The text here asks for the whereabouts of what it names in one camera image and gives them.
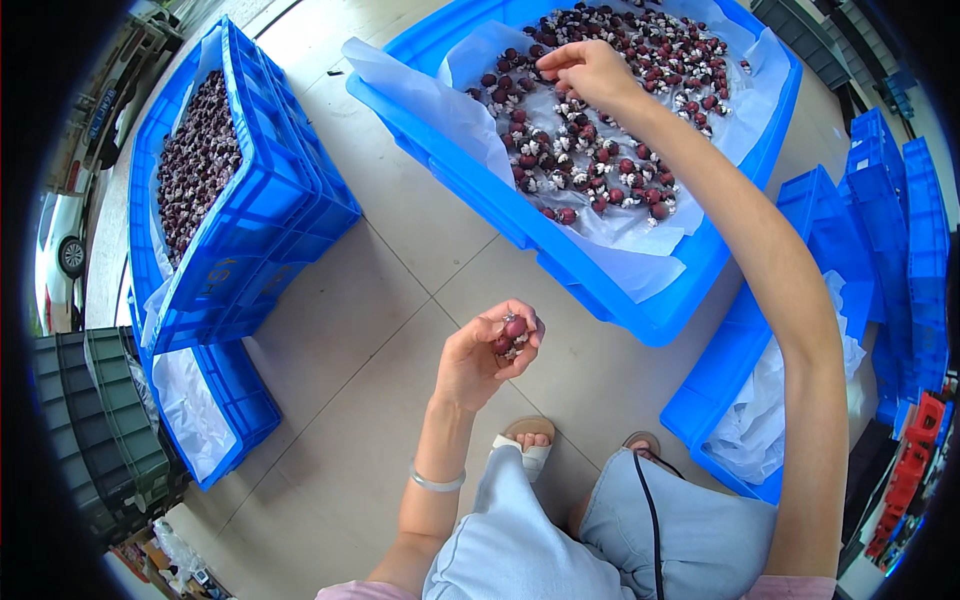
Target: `hand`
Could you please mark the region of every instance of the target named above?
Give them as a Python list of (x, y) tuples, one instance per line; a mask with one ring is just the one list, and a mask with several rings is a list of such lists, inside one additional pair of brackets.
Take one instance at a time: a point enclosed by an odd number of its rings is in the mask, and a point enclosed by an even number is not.
[[(513, 360), (493, 354), (491, 342), (500, 337), (503, 318), (513, 311), (527, 323), (529, 339)], [(487, 404), (504, 381), (526, 371), (537, 358), (545, 327), (533, 307), (511, 299), (499, 303), (446, 339), (434, 397), (452, 400), (476, 412)]]
[(565, 44), (541, 57), (537, 68), (544, 79), (559, 80), (557, 89), (572, 89), (576, 96), (614, 117), (625, 96), (646, 96), (624, 59), (599, 39)]

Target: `light blue denim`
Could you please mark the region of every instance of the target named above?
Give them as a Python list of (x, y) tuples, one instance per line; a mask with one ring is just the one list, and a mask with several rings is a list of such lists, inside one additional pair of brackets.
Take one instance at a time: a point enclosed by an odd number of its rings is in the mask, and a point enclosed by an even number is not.
[[(667, 600), (739, 598), (766, 563), (777, 509), (695, 486), (640, 460), (660, 523)], [(487, 462), (473, 513), (446, 542), (423, 585), (429, 600), (656, 598), (653, 526), (633, 455), (604, 466), (581, 524), (583, 543), (546, 517), (520, 452)]]

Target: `pink sleeve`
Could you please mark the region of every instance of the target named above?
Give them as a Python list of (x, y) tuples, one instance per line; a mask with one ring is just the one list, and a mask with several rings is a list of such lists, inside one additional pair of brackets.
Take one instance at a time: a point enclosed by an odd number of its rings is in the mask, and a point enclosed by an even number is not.
[(351, 581), (317, 593), (317, 600), (417, 600), (409, 591), (374, 581)]
[(740, 600), (830, 600), (836, 587), (829, 577), (760, 575)]

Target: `blue license plate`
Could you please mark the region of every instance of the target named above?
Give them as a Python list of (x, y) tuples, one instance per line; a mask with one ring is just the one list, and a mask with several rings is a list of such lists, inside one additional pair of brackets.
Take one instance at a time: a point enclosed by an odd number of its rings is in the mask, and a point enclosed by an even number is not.
[(110, 106), (113, 105), (113, 98), (116, 95), (117, 90), (112, 87), (108, 88), (107, 93), (104, 94), (103, 100), (100, 101), (100, 106), (97, 107), (97, 111), (93, 115), (93, 123), (90, 125), (90, 131), (87, 133), (90, 139), (96, 139), (100, 133), (100, 126), (104, 124), (104, 119), (107, 118), (107, 113), (110, 112)]

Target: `white sandal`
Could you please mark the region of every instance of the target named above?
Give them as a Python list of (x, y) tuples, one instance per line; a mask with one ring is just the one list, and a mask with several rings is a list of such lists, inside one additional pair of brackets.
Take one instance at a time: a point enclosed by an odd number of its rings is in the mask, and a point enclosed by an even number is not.
[[(556, 432), (557, 430), (553, 426), (553, 423), (545, 417), (541, 417), (540, 415), (521, 417), (507, 425), (503, 433), (496, 436), (496, 439), (493, 440), (493, 449), (496, 450), (502, 445), (512, 445), (520, 450), (523, 456), (523, 470), (527, 474), (527, 480), (533, 483), (537, 481), (537, 478), (540, 477), (540, 472), (543, 471), (543, 465), (546, 463), (546, 458), (550, 455), (550, 448), (553, 447), (553, 437)], [(550, 444), (532, 445), (527, 448), (526, 452), (523, 452), (522, 444), (506, 437), (506, 434), (516, 436), (516, 434), (519, 433), (542, 433), (550, 440)]]

